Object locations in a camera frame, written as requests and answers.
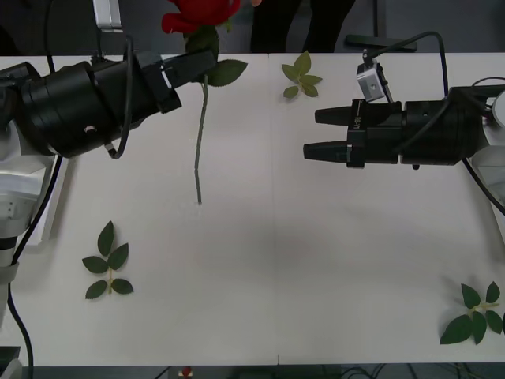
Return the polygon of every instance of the black cable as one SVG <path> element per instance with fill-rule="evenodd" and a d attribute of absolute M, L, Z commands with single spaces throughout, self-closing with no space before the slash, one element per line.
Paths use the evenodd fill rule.
<path fill-rule="evenodd" d="M 44 39 L 44 50 L 46 51 L 47 64 L 49 65 L 49 70 L 53 73 L 56 71 L 54 68 L 53 56 L 49 50 L 49 16 L 51 15 L 51 8 L 53 6 L 53 0 L 47 0 L 46 5 L 46 14 L 44 17 L 44 30 L 43 30 L 43 39 Z"/>
<path fill-rule="evenodd" d="M 439 120 L 440 117 L 442 117 L 443 113 L 448 109 L 448 107 L 450 105 L 449 79 L 448 79 L 448 74 L 447 74 L 447 60 L 445 57 L 445 46 L 443 45 L 442 36 L 439 33 L 437 33 L 437 32 L 424 32 L 424 33 L 418 34 L 417 36 L 414 36 L 412 38 L 409 38 L 404 41 L 400 41 L 398 43 L 395 43 L 393 45 L 385 47 L 384 49 L 367 53 L 367 55 L 368 55 L 367 59 L 372 60 L 381 54 L 387 53 L 389 51 L 398 50 L 400 47 L 408 45 L 409 43 L 412 43 L 412 42 L 416 42 L 417 40 L 425 38 L 427 36 L 436 37 L 436 39 L 439 43 L 440 61 L 442 63 L 443 94 L 445 95 L 445 102 L 444 102 L 443 106 L 440 108 L 440 110 L 437 112 L 437 114 L 431 120 L 429 120 L 425 126 L 423 126 L 421 129 L 419 129 L 419 131 L 417 131 L 417 133 L 415 133 L 410 139 L 408 139 L 405 142 L 402 142 L 398 147 L 393 149 L 394 154 L 401 154 L 403 150 L 405 150 L 406 148 L 411 146 L 411 144 L 413 144 L 415 141 L 417 141 L 419 138 L 421 138 L 423 134 L 425 134 L 428 130 L 430 130 L 436 124 L 436 122 Z"/>
<path fill-rule="evenodd" d="M 362 367 L 358 367 L 358 366 L 355 366 L 355 367 L 350 367 L 349 369 L 347 370 L 344 370 L 341 374 L 340 374 L 340 377 L 344 377 L 347 373 L 353 371 L 353 370 L 356 370 L 357 372 L 356 373 L 352 373 L 351 375 L 349 375 L 349 377 L 347 379 L 349 379 L 350 377 L 352 377 L 353 375 L 364 375 L 366 376 L 368 379 L 373 379 L 372 375 L 370 375 L 368 373 L 367 370 L 365 370 L 364 368 Z"/>
<path fill-rule="evenodd" d="M 484 195 L 486 195 L 488 200 L 491 201 L 492 204 L 505 216 L 505 207 L 503 207 L 503 205 L 498 200 L 496 200 L 496 198 L 493 196 L 491 191 L 489 191 L 488 187 L 484 184 L 484 182 L 482 182 L 481 177 L 478 175 L 478 173 L 472 167 L 469 160 L 467 158 L 465 158 L 462 162 L 465 165 L 466 170 L 468 170 L 468 172 L 472 176 L 475 183 L 479 186 L 481 191 L 484 192 Z"/>
<path fill-rule="evenodd" d="M 445 99 L 443 102 L 442 107 L 439 109 L 438 112 L 436 112 L 435 116 L 430 119 L 425 126 L 419 129 L 417 133 L 415 133 L 411 138 L 409 138 L 407 141 L 402 142 L 401 144 L 398 145 L 395 149 L 393 149 L 394 154 L 400 154 L 403 152 L 406 148 L 411 146 L 414 142 L 416 142 L 419 138 L 423 136 L 424 133 L 426 133 L 428 130 L 432 128 L 436 124 L 437 121 L 439 121 L 440 117 L 445 113 L 445 111 L 448 109 L 449 105 L 451 104 L 449 97 Z"/>
<path fill-rule="evenodd" d="M 463 367 L 465 367 L 466 373 L 468 374 L 468 378 L 473 377 L 473 371 L 469 368 L 469 366 L 466 363 L 463 363 Z"/>
<path fill-rule="evenodd" d="M 119 159 L 125 152 L 126 142 L 128 142 L 129 128 L 132 124 L 132 92 L 133 92 L 133 39 L 126 36 L 126 93 L 125 93 L 125 120 L 121 131 L 121 140 L 116 151 L 115 148 L 108 150 L 112 159 Z"/>
<path fill-rule="evenodd" d="M 456 366 L 456 376 L 461 379 L 461 370 L 459 369 L 458 363 L 454 364 Z"/>
<path fill-rule="evenodd" d="M 372 375 L 373 379 L 377 379 L 379 377 L 380 372 L 386 367 L 386 363 L 383 363 L 382 365 L 378 366 L 377 371 Z"/>
<path fill-rule="evenodd" d="M 51 6 L 52 6 L 53 0 L 49 0 L 47 3 L 46 7 L 46 15 L 44 17 L 44 48 L 46 48 L 47 52 L 47 64 L 49 65 L 49 70 L 53 73 L 55 71 L 54 68 L 54 61 L 53 57 L 51 54 L 49 54 L 48 50 L 48 22 L 49 22 L 49 15 L 51 13 Z M 13 260 L 12 260 L 12 265 L 15 265 L 17 261 L 19 260 L 19 257 L 21 253 L 23 252 L 23 249 L 26 247 L 26 244 L 28 243 L 28 240 L 33 234 L 33 231 L 35 230 L 37 224 L 40 221 L 40 218 L 42 217 L 42 214 L 46 210 L 47 203 L 49 202 L 51 198 L 51 194 L 53 193 L 54 186 L 56 184 L 56 179 L 58 178 L 58 173 L 60 171 L 60 167 L 62 165 L 62 157 L 58 156 L 56 158 L 56 162 L 54 164 L 54 170 L 51 175 L 49 184 L 47 186 L 47 191 L 46 194 L 44 195 L 44 198 L 42 202 L 40 203 L 39 209 L 37 210 L 37 213 L 35 214 L 35 217 L 33 218 L 32 222 L 30 223 L 30 226 L 26 230 L 26 233 L 24 234 L 23 238 L 21 239 L 20 244 L 17 246 L 16 251 L 14 252 L 13 255 Z M 26 345 L 26 353 L 28 356 L 28 377 L 30 379 L 33 379 L 33 366 L 34 366 L 34 358 L 33 358 L 33 347 L 32 347 L 32 341 L 30 339 L 30 335 L 28 333 L 28 330 L 24 326 L 23 321 L 21 320 L 21 317 L 19 313 L 16 310 L 16 306 L 14 304 L 14 299 L 13 299 L 13 294 L 11 291 L 11 283 L 7 286 L 7 306 L 9 307 L 10 313 L 13 315 L 13 319 L 15 320 L 17 327 L 19 328 L 21 335 L 23 336 L 24 344 Z"/>
<path fill-rule="evenodd" d="M 168 366 L 168 367 L 166 367 L 165 369 L 163 369 L 163 371 L 162 371 L 161 373 L 159 373 L 159 374 L 155 377 L 155 379 L 160 379 L 160 378 L 161 378 L 161 376 L 162 376 L 162 375 L 163 375 L 166 371 L 170 370 L 171 368 L 172 368 L 172 366 Z"/>
<path fill-rule="evenodd" d="M 96 36 L 96 54 L 98 55 L 98 58 L 103 58 L 102 31 L 98 26 L 95 28 L 95 36 Z"/>
<path fill-rule="evenodd" d="M 17 263 L 17 261 L 19 260 L 19 257 L 21 255 L 21 253 L 23 252 L 23 249 L 26 247 L 28 240 L 32 236 L 35 228 L 37 227 L 37 224 L 40 221 L 40 218 L 42 217 L 42 214 L 44 213 L 44 210 L 47 207 L 47 204 L 49 203 L 49 200 L 51 199 L 51 194 L 53 193 L 54 186 L 56 185 L 56 180 L 58 179 L 58 173 L 60 171 L 62 161 L 63 161 L 63 158 L 61 156 L 58 156 L 56 158 L 56 162 L 54 163 L 53 174 L 50 177 L 50 181 L 47 186 L 46 194 L 44 195 L 44 198 L 42 199 L 42 202 L 40 203 L 39 210 L 35 214 L 35 217 L 33 217 L 33 220 L 30 223 L 30 226 L 26 230 L 26 233 L 24 233 L 24 236 L 21 239 L 21 242 L 19 243 L 19 245 L 16 248 L 16 252 L 13 255 L 12 265 L 15 265 Z"/>
<path fill-rule="evenodd" d="M 407 367 L 409 368 L 410 375 L 412 375 L 412 379 L 419 379 L 419 377 L 417 377 L 417 374 L 413 370 L 413 367 L 412 367 L 412 365 L 410 363 L 407 363 Z"/>
<path fill-rule="evenodd" d="M 437 33 L 437 32 L 424 32 L 421 34 L 418 34 L 417 36 L 414 36 L 412 38 L 406 39 L 404 41 L 400 41 L 398 43 L 395 43 L 393 45 L 390 45 L 388 47 L 385 47 L 384 49 L 380 49 L 377 51 L 371 51 L 367 53 L 368 59 L 374 59 L 378 57 L 381 54 L 388 53 L 390 51 L 395 51 L 398 50 L 400 47 L 404 47 L 412 42 L 416 42 L 419 39 L 423 39 L 427 36 L 433 36 L 436 38 L 436 40 L 439 43 L 439 53 L 440 53 L 440 61 L 442 62 L 442 76 L 443 76 L 443 94 L 447 96 L 449 94 L 449 80 L 447 76 L 447 61 L 445 58 L 445 46 L 443 45 L 443 39 L 442 36 Z"/>
<path fill-rule="evenodd" d="M 477 84 L 482 83 L 483 81 L 490 81 L 490 80 L 496 80 L 496 81 L 505 81 L 505 77 L 484 77 L 482 79 L 479 79 L 475 83 L 472 84 L 472 87 L 475 87 Z"/>
<path fill-rule="evenodd" d="M 349 375 L 349 377 L 347 379 L 350 379 L 351 377 L 353 377 L 354 375 L 364 375 L 363 373 L 352 373 L 351 375 Z"/>

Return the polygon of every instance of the black pants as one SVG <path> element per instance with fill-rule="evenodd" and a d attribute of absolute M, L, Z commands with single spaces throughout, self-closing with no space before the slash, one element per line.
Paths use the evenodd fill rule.
<path fill-rule="evenodd" d="M 21 55 L 12 37 L 0 26 L 0 56 Z"/>
<path fill-rule="evenodd" d="M 312 20 L 304 50 L 310 53 L 332 53 L 342 24 L 355 0 L 311 0 Z M 254 9 L 251 51 L 284 53 L 291 22 L 301 0 L 263 0 Z"/>

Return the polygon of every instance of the table surface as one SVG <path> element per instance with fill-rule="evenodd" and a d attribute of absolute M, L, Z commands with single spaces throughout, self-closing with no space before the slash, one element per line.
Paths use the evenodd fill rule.
<path fill-rule="evenodd" d="M 317 125 L 313 113 L 361 97 L 360 55 L 313 55 L 320 98 L 291 102 L 280 65 L 295 55 L 231 57 L 249 67 L 210 91 L 202 206 L 197 85 L 179 91 L 183 108 L 134 130 L 119 161 L 98 149 L 70 162 L 54 238 L 27 250 L 13 283 L 36 365 L 504 361 L 503 336 L 492 332 L 479 347 L 439 345 L 465 311 L 460 283 L 481 293 L 493 280 L 505 284 L 499 228 L 463 167 L 351 170 L 304 160 L 304 143 L 345 139 L 345 128 Z M 505 74 L 505 54 L 447 60 L 451 85 Z M 43 58 L 29 61 L 47 71 Z M 396 99 L 442 96 L 437 55 L 380 61 Z M 109 220 L 130 245 L 117 275 L 135 292 L 87 301 L 97 279 L 81 259 L 97 254 Z M 23 345 L 10 316 L 0 343 Z"/>

